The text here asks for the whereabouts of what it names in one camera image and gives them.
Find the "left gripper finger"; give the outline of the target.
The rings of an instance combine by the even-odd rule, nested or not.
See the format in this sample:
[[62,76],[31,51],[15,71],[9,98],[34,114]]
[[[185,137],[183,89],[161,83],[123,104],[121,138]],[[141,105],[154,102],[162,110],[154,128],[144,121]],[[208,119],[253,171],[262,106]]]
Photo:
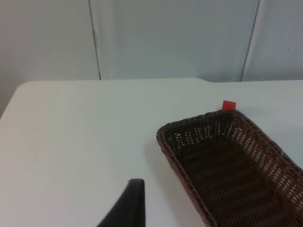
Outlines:
[[98,227],[144,227],[145,183],[143,179],[128,181],[123,193]]

